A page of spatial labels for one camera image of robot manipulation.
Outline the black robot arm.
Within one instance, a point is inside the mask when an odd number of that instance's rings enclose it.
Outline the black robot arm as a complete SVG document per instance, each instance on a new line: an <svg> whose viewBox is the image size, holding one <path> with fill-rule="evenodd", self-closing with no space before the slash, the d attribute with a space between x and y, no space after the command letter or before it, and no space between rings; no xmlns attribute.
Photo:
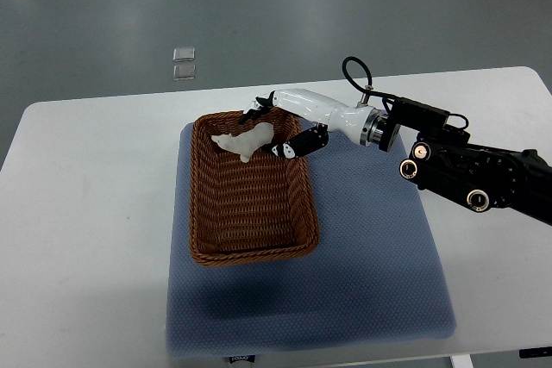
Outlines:
<svg viewBox="0 0 552 368"><path fill-rule="evenodd" d="M537 150L474 145L466 127L448 123L447 110L376 91L371 84L354 87L363 95L361 106L379 97L385 108L362 128L363 146L374 143L388 152L401 128L417 131L399 166L402 178L476 213L510 208L551 223L551 167Z"/></svg>

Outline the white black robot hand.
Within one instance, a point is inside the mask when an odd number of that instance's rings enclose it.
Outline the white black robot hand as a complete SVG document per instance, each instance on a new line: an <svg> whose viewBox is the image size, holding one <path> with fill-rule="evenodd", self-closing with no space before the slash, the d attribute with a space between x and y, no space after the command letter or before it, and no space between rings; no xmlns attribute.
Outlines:
<svg viewBox="0 0 552 368"><path fill-rule="evenodd" d="M387 114L367 104L350 107L333 98L306 89L274 90L256 97L243 111L240 124L257 120L273 108L298 116L313 126L286 142L262 149L286 158L302 158L327 146L330 132L341 132L354 144L368 146L383 136Z"/></svg>

